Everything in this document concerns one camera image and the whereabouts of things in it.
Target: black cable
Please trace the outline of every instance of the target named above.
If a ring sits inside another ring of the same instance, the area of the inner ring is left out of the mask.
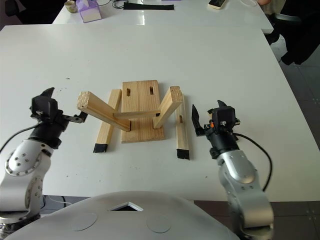
[[[43,195],[43,197],[42,197],[43,206],[40,209],[43,209],[46,206],[46,198],[47,198],[47,195]]]
[[[62,200],[63,200],[63,208],[65,208],[65,207],[67,206],[67,204],[66,204],[66,199],[65,199],[64,196],[61,196],[61,197],[62,197]]]
[[[265,192],[266,189],[267,189],[267,187],[268,187],[268,185],[269,185],[269,183],[270,183],[271,176],[272,176],[272,172],[273,172],[273,163],[272,163],[271,157],[269,156],[269,154],[267,153],[267,151],[263,149],[262,146],[260,146],[258,143],[256,143],[255,141],[253,141],[250,137],[245,136],[245,135],[240,134],[240,133],[233,133],[233,135],[239,136],[239,137],[242,137],[242,138],[244,138],[244,139],[249,140],[251,143],[253,143],[254,145],[256,145],[262,152],[264,152],[264,154],[268,157],[268,159],[269,159],[269,164],[270,164],[270,169],[269,169],[268,178],[267,178],[267,180],[266,180],[266,182],[265,182],[265,185],[264,185],[264,187],[263,187],[263,189],[262,189],[262,190]]]
[[[124,4],[122,4],[121,6],[118,6],[117,3],[120,1],[124,1],[124,2],[129,2],[129,0],[110,0],[112,2],[112,7],[114,7],[115,9],[123,9],[124,8]]]
[[[37,128],[39,125],[41,124],[41,122],[38,122],[36,125],[22,129],[20,131],[17,131],[15,134],[13,134],[11,137],[9,137],[9,139],[3,144],[3,146],[0,149],[0,153],[2,152],[2,150],[5,148],[5,146],[10,142],[11,139],[13,139],[15,136],[17,136],[20,133],[23,133],[25,131],[31,130],[31,129],[35,129]]]
[[[110,2],[111,2],[111,0],[109,0],[107,3],[101,4],[101,5],[99,5],[99,6],[107,5],[107,4],[109,4]]]

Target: tissue box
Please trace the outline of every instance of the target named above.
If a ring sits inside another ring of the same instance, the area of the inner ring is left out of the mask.
[[[76,7],[84,23],[102,19],[99,4],[95,0],[77,0]]]

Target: wooden plank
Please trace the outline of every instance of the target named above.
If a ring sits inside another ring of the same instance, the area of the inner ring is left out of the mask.
[[[188,135],[185,120],[185,98],[182,94],[182,103],[175,110],[176,155],[179,159],[190,159]]]
[[[129,81],[122,83],[122,112],[158,110],[160,105],[157,80]],[[165,139],[163,127],[153,128],[150,117],[131,120],[131,131],[121,131],[122,143],[147,142]]]
[[[113,89],[109,96],[108,105],[113,109],[118,110],[120,100],[121,100],[121,89]],[[98,137],[96,139],[96,143],[93,149],[94,153],[103,153],[107,151],[113,130],[114,130],[113,125],[106,123],[104,121],[101,122],[101,127],[100,127]]]
[[[116,112],[111,106],[106,104],[96,95],[89,91],[82,91],[78,97],[77,108],[86,114],[94,116],[108,124],[114,125],[123,131],[130,131],[130,121],[127,119],[117,119]]]
[[[158,129],[182,103],[182,93],[179,86],[171,86],[166,92],[160,106],[160,115],[153,118],[153,128]]]
[[[159,114],[160,114],[160,110],[149,110],[149,111],[115,112],[113,116],[117,119],[138,119],[138,118],[152,118]]]

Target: black strip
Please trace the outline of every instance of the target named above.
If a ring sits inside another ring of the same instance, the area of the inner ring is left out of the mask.
[[[172,5],[148,5],[125,2],[123,5],[124,10],[175,10],[175,6]]]
[[[189,150],[185,150],[185,149],[177,149],[176,150],[176,156],[178,157],[178,159],[189,159]]]
[[[96,143],[94,145],[93,152],[94,153],[105,153],[107,151],[108,144]]]

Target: desk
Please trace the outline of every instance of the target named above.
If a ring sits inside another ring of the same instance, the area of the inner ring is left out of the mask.
[[[168,5],[174,4],[174,11],[169,10],[123,10],[115,9],[112,3],[101,6],[102,20],[89,24],[116,25],[176,25],[176,26],[218,26],[218,27],[254,27],[270,34],[274,29],[259,5],[250,7],[240,0],[227,0],[224,8],[207,8],[209,0],[130,0],[131,3]],[[54,24],[83,23],[78,13],[70,13],[63,7]]]
[[[111,26],[52,24],[6,26],[0,32],[0,143],[35,124],[31,98],[54,86],[53,97],[67,115],[80,91],[107,101],[122,82],[158,80],[160,97],[180,86],[186,97],[191,160],[176,157],[175,118],[165,124],[166,140],[120,143],[113,132],[107,153],[93,153],[101,122],[88,116],[70,123],[51,158],[44,179],[47,195],[90,197],[127,190],[160,191],[190,200],[226,200],[210,143],[196,137],[191,106],[200,122],[223,100],[236,109],[235,132],[261,144],[271,155],[274,174],[270,201],[314,201],[320,152],[263,33],[244,27]],[[0,166],[21,140],[4,149]],[[239,141],[258,169],[263,185],[266,156],[245,139]],[[0,168],[0,180],[4,168]]]

